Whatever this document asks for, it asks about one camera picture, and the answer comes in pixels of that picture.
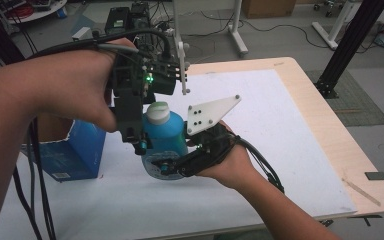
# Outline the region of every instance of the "green led light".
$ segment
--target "green led light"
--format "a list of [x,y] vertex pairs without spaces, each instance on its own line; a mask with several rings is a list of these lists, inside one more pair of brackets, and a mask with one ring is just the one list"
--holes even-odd
[[151,76],[151,75],[148,75],[145,77],[145,80],[148,82],[148,83],[152,83],[154,81],[154,78]]

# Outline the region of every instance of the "black metal frame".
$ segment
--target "black metal frame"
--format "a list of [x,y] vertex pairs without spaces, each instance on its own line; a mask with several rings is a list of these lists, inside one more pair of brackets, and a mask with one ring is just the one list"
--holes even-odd
[[314,84],[324,98],[337,97],[333,90],[360,44],[384,10],[384,0],[364,0],[326,69]]

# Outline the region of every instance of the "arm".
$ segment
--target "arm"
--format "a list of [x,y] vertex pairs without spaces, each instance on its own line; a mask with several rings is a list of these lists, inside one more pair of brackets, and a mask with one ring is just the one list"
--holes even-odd
[[221,164],[199,175],[214,178],[238,191],[254,207],[275,239],[338,239],[263,178],[242,146],[236,145]]
[[[114,43],[134,47],[121,39]],[[30,121],[50,113],[115,131],[104,99],[114,55],[66,52],[0,68],[0,210]]]

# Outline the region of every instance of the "black cable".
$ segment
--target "black cable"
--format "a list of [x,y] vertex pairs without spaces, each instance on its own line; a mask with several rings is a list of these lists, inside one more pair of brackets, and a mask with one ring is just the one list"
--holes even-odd
[[21,205],[23,205],[24,210],[26,210],[27,216],[29,217],[29,220],[33,227],[33,231],[36,235],[36,238],[38,240],[41,240],[42,236],[40,235],[39,228],[37,227],[36,221],[34,219],[34,215],[32,214],[29,208],[29,205],[27,204],[26,198],[24,197],[24,194],[23,194],[23,189],[21,188],[20,176],[18,174],[17,166],[14,168],[14,172],[12,176],[14,178],[15,189],[17,190],[17,195],[18,195],[18,198],[20,199]]
[[267,167],[267,169],[270,171],[270,172],[267,172],[264,167],[260,164],[260,166],[263,168],[263,171],[266,173],[267,175],[267,178],[269,180],[270,183],[272,183],[277,189],[279,189],[281,192],[285,193],[285,189],[284,187],[282,186],[282,183],[280,182],[280,178],[279,176],[277,175],[276,171],[271,167],[271,165],[269,164],[269,162],[263,157],[263,155],[251,144],[249,143],[248,141],[246,141],[245,139],[243,138],[239,138],[239,136],[237,136],[237,144],[239,145],[242,145],[244,146],[246,149],[248,149],[248,151],[256,157],[256,161],[259,162],[259,164],[261,163],[262,165],[264,165],[265,167]]
[[30,168],[30,210],[33,213],[33,219],[35,219],[35,207],[34,207],[34,188],[35,188],[35,174],[34,174],[34,164],[33,164],[33,156],[32,156],[32,149],[31,149],[31,139],[30,134],[27,136],[27,160],[29,162],[29,168]]
[[157,1],[156,5],[157,5],[157,8],[155,9],[155,12],[152,14],[152,16],[149,19],[152,19],[155,16],[155,14],[157,13],[158,9],[160,8],[160,1]]
[[376,33],[376,35],[374,36],[373,40],[370,42],[369,46],[364,47],[363,44],[361,44],[360,46],[361,46],[364,50],[361,51],[361,52],[358,52],[358,51],[357,51],[356,53],[360,53],[360,54],[362,54],[362,53],[367,52],[367,50],[376,47],[376,46],[372,46],[372,45],[373,45],[373,43],[375,43],[375,40],[376,40],[376,38],[379,36],[379,34],[383,31],[383,28],[384,28],[384,21],[383,21],[382,27],[380,28],[381,30],[378,31],[378,32]]
[[167,10],[165,9],[165,5],[164,5],[164,2],[161,2],[161,4],[163,5],[163,9],[164,9],[164,12],[165,12],[165,14],[166,14],[166,16],[167,16],[167,23],[170,23],[170,16],[168,15],[168,13],[167,13]]
[[31,140],[33,145],[33,152],[34,152],[36,166],[39,173],[39,183],[40,183],[40,189],[41,189],[42,207],[43,207],[43,214],[45,217],[46,229],[48,230],[49,239],[55,240],[56,237],[55,237],[54,224],[52,221],[51,209],[49,207],[48,195],[46,193],[45,180],[43,178],[43,168],[42,168],[42,161],[40,156],[39,138],[37,135],[37,132],[38,132],[37,118],[30,124],[29,131],[30,131],[30,136],[32,138]]
[[312,43],[312,42],[308,39],[308,34],[307,34],[307,32],[306,32],[304,29],[302,29],[302,28],[300,28],[300,27],[297,27],[297,26],[294,26],[294,25],[290,25],[290,24],[281,24],[281,25],[277,25],[277,26],[274,26],[274,27],[269,28],[269,29],[258,29],[258,28],[256,28],[254,25],[252,25],[252,24],[251,24],[250,22],[248,22],[248,21],[243,20],[243,22],[246,23],[246,24],[248,24],[251,28],[253,28],[254,30],[259,31],[259,32],[269,32],[269,31],[274,30],[274,29],[276,29],[276,28],[278,28],[278,27],[291,27],[291,28],[296,28],[296,29],[299,29],[301,32],[304,33],[304,35],[305,35],[305,40],[307,40],[307,42],[308,42],[310,45],[312,45],[312,46],[314,46],[314,47],[318,47],[318,48],[329,48],[329,47],[327,47],[327,46],[319,46],[319,45],[317,45],[317,44]]
[[232,16],[229,18],[229,21],[227,21],[226,25],[218,31],[207,33],[207,34],[187,34],[186,36],[189,36],[189,37],[206,37],[206,36],[210,36],[212,34],[223,32],[227,28],[227,26],[229,26],[230,21],[232,21],[233,15],[234,15],[234,13],[232,13]]
[[[7,12],[10,11],[10,9],[8,9],[5,4],[2,4],[2,5],[5,7],[5,10]],[[11,16],[12,21],[14,21],[16,26],[20,29],[20,32],[24,35],[24,38],[26,39],[27,44],[29,44],[29,47],[30,47],[30,50],[32,51],[32,54],[35,54],[37,52],[36,45],[33,43],[33,40],[31,39],[28,32],[26,30],[24,30],[24,28],[21,26],[22,22],[21,22],[20,16],[18,15],[18,13],[16,11],[14,12],[14,14],[10,14],[10,16]]]
[[136,29],[136,30],[126,31],[123,33],[117,33],[117,34],[113,34],[113,35],[109,35],[109,36],[99,37],[96,39],[85,39],[85,40],[80,40],[80,41],[76,41],[76,42],[69,42],[69,43],[65,43],[65,44],[60,44],[57,46],[53,46],[53,47],[44,49],[44,50],[30,56],[29,59],[41,57],[41,56],[46,56],[46,55],[50,55],[50,54],[55,54],[55,53],[66,52],[66,51],[87,49],[87,48],[91,48],[94,46],[97,47],[97,44],[106,43],[109,41],[113,41],[113,40],[120,39],[123,37],[131,36],[131,35],[134,36],[134,35],[141,34],[141,33],[150,33],[150,34],[154,34],[154,35],[157,35],[158,37],[160,37],[164,42],[164,50],[162,52],[162,56],[164,58],[171,58],[170,42],[169,42],[168,38],[164,35],[164,33],[157,31],[157,30],[153,30],[153,29]]
[[[202,11],[201,11],[201,14],[202,14],[204,17],[206,17],[206,18],[208,18],[208,19],[211,19],[211,20],[229,20],[229,21],[231,21],[231,20],[232,20],[232,17],[233,17],[233,15],[232,15],[232,17],[231,17],[230,19],[212,18],[212,17],[209,17],[209,16],[205,15]],[[246,23],[246,24],[248,24],[251,28],[253,28],[254,30],[259,31],[259,32],[269,32],[269,31],[274,30],[274,29],[276,29],[276,28],[278,28],[278,27],[292,27],[292,28],[296,28],[296,29],[301,30],[301,31],[305,34],[305,40],[307,40],[307,42],[308,42],[310,45],[312,45],[312,46],[314,46],[314,47],[318,47],[318,48],[329,48],[329,47],[327,47],[327,46],[319,46],[319,45],[317,45],[317,44],[312,43],[312,42],[308,39],[308,34],[307,34],[307,32],[306,32],[304,29],[302,29],[302,28],[300,28],[300,27],[297,27],[297,26],[294,26],[294,25],[281,24],[281,25],[274,26],[274,27],[272,27],[272,28],[270,28],[270,29],[258,29],[257,27],[255,27],[254,25],[252,25],[250,22],[248,22],[248,21],[246,21],[246,20],[239,20],[239,22],[242,23],[242,26]],[[213,33],[210,33],[210,34],[207,34],[207,35],[188,35],[188,36],[208,36],[208,35],[211,35],[211,34],[214,34],[214,33],[218,33],[218,32],[213,32]]]
[[[232,20],[231,18],[229,19],[229,18],[213,18],[213,17],[209,17],[209,16],[205,15],[204,12],[202,12],[202,11],[201,11],[201,14],[202,14],[202,16],[204,16],[205,18],[208,18],[208,19],[211,19],[211,20],[218,20],[218,21],[222,21],[222,20],[230,20],[230,21],[231,21],[231,20]],[[241,27],[243,27],[243,26],[245,25],[243,20],[239,19],[239,22],[240,22],[242,25],[238,26],[238,28],[241,28]]]

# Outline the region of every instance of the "wire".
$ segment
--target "wire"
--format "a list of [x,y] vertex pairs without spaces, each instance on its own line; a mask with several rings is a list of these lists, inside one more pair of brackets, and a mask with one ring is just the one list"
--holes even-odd
[[164,2],[161,2],[161,4],[163,5],[164,12],[165,12],[165,14],[166,14],[166,16],[167,16],[167,23],[169,23],[169,22],[171,21],[171,18],[170,18],[170,16],[169,16],[168,13],[167,13],[167,10],[166,10],[166,8],[165,8]]
[[236,141],[239,145],[244,146],[248,151],[252,154],[254,159],[258,162],[258,164],[263,169],[264,173],[267,175],[267,178],[271,184],[273,184],[277,189],[279,189],[281,192],[285,193],[285,189],[282,186],[282,183],[280,182],[279,176],[277,175],[276,171],[270,166],[268,161],[261,155],[261,153],[248,141],[246,141],[243,138],[240,138],[239,136],[236,136]]
[[39,173],[39,183],[42,195],[42,207],[45,217],[46,229],[48,230],[49,239],[55,240],[55,230],[52,220],[51,209],[49,207],[48,194],[46,192],[45,180],[43,178],[42,160],[40,156],[39,137],[37,128],[37,118],[29,126],[30,137],[32,138],[33,152],[36,160],[36,166]]
[[[202,14],[204,17],[206,17],[206,18],[208,18],[208,19],[211,19],[211,20],[229,20],[229,22],[232,20],[232,17],[233,17],[233,14],[232,14],[232,17],[230,17],[230,19],[222,19],[222,18],[212,18],[212,17],[206,16],[203,12],[201,12],[201,14]],[[304,33],[304,35],[305,35],[305,40],[307,40],[307,42],[308,42],[310,45],[312,45],[312,46],[314,46],[314,47],[318,47],[318,48],[329,48],[329,47],[327,47],[327,46],[319,46],[319,45],[317,45],[317,44],[312,43],[312,42],[308,39],[308,34],[307,34],[307,32],[306,32],[304,29],[302,29],[302,28],[300,28],[300,27],[297,27],[297,26],[294,26],[294,25],[281,24],[281,25],[277,25],[277,26],[274,26],[274,27],[269,28],[269,29],[259,29],[259,28],[255,27],[254,25],[252,25],[250,22],[248,22],[248,21],[246,21],[246,20],[239,20],[239,22],[242,23],[242,26],[246,23],[246,24],[248,24],[251,28],[253,28],[254,30],[259,31],[259,32],[269,32],[269,31],[272,31],[272,30],[274,30],[274,29],[276,29],[276,28],[278,28],[278,27],[292,27],[292,28],[296,28],[296,29],[301,30],[301,31]],[[207,34],[207,35],[188,35],[188,36],[208,36],[208,35],[211,35],[211,34],[214,34],[214,33],[218,33],[218,32],[213,32],[213,33],[210,33],[210,34]]]
[[308,42],[310,45],[312,45],[312,46],[314,46],[314,47],[318,47],[318,48],[329,48],[329,47],[327,47],[327,46],[319,46],[319,45],[317,45],[317,44],[312,43],[312,42],[308,39],[308,34],[307,34],[307,32],[306,32],[304,29],[302,29],[302,28],[300,28],[300,27],[297,27],[297,26],[294,26],[294,25],[281,24],[281,25],[277,25],[277,26],[274,26],[274,27],[269,28],[269,29],[258,29],[258,28],[256,28],[254,25],[252,25],[252,24],[251,24],[250,22],[248,22],[248,21],[243,20],[243,22],[246,23],[246,24],[248,24],[251,28],[253,28],[254,30],[259,31],[259,32],[269,32],[269,31],[274,30],[274,29],[279,28],[279,27],[291,27],[291,28],[296,28],[296,29],[298,29],[298,30],[300,30],[301,32],[304,33],[304,35],[305,35],[305,40],[307,40],[307,42]]
[[137,62],[137,61],[134,60],[133,58],[127,56],[126,54],[121,53],[120,51],[115,51],[115,50],[113,50],[113,49],[105,49],[105,50],[108,51],[108,52],[112,52],[112,53],[114,53],[114,54],[116,54],[116,55],[125,57],[125,58],[129,59],[130,61],[132,61],[133,63],[135,63],[136,65],[139,65],[139,62]]
[[383,32],[383,30],[382,30],[383,28],[384,28],[384,21],[383,21],[382,26],[380,27],[381,30],[378,31],[378,32],[376,33],[376,35],[374,36],[373,40],[370,42],[369,46],[364,47],[363,44],[361,44],[361,47],[362,47],[364,50],[361,51],[361,52],[357,51],[356,53],[360,53],[360,54],[362,54],[362,53],[367,52],[367,50],[376,47],[376,46],[372,46],[372,45],[373,45],[373,43],[375,43],[375,40],[376,40],[376,38],[379,36],[379,34]]
[[21,188],[20,176],[18,174],[17,167],[14,168],[14,172],[12,176],[14,178],[15,189],[17,190],[17,195],[18,195],[18,198],[20,199],[21,205],[23,205],[24,210],[26,210],[27,216],[29,217],[29,220],[33,227],[33,231],[36,235],[36,238],[38,240],[41,240],[42,236],[40,235],[39,228],[37,227],[34,216],[29,208],[29,205],[27,204],[26,198],[24,197],[23,189]]
[[158,9],[160,8],[160,1],[157,1],[157,3],[155,5],[157,5],[157,8],[155,9],[155,12],[152,14],[150,19],[154,18],[155,14],[157,13]]
[[207,34],[187,34],[186,36],[190,36],[190,37],[206,37],[206,36],[210,36],[210,35],[213,35],[213,34],[216,34],[216,33],[219,33],[219,32],[223,32],[227,28],[227,26],[229,26],[229,22],[232,21],[233,15],[234,15],[234,13],[232,13],[232,16],[230,16],[229,21],[227,21],[226,25],[222,29],[220,29],[218,31],[207,33]]
[[33,7],[31,5],[24,4],[24,5],[21,5],[17,8],[9,10],[5,4],[3,4],[3,6],[5,7],[5,10],[7,11],[7,13],[5,14],[6,15],[5,17],[11,18],[14,21],[14,23],[20,29],[20,32],[24,35],[24,38],[26,39],[27,43],[29,44],[29,47],[30,47],[30,50],[32,51],[32,54],[36,53],[37,48],[36,48],[33,40],[31,39],[28,32],[26,30],[24,30],[23,26],[21,26],[21,23],[22,23],[21,19],[27,18],[34,13]]
[[109,43],[98,44],[98,48],[100,48],[100,49],[117,49],[117,50],[124,51],[124,52],[139,53],[139,49],[127,47],[127,46],[123,46],[123,45],[109,44]]
[[61,52],[65,52],[65,51],[87,49],[87,48],[91,48],[93,46],[97,46],[97,44],[110,42],[112,40],[123,38],[126,36],[135,36],[135,35],[141,34],[141,33],[150,33],[150,34],[157,35],[159,38],[161,38],[163,40],[163,43],[164,43],[164,50],[162,52],[162,56],[164,58],[171,58],[170,42],[169,42],[168,38],[164,35],[164,33],[159,32],[157,30],[151,30],[151,29],[136,29],[136,30],[132,30],[132,31],[126,31],[126,32],[122,32],[122,33],[109,35],[109,36],[99,37],[96,39],[84,39],[84,40],[80,40],[80,41],[76,41],[76,42],[69,42],[69,43],[65,43],[65,44],[60,44],[57,46],[53,46],[53,47],[44,49],[44,50],[30,56],[29,59],[41,57],[41,56],[45,56],[45,55],[49,55],[49,54],[61,53]]
[[33,156],[32,156],[32,149],[31,149],[31,139],[30,134],[27,136],[27,160],[29,162],[29,168],[30,168],[30,210],[33,214],[33,219],[35,219],[35,208],[34,208],[34,187],[35,187],[35,174],[34,174],[34,166],[33,166]]

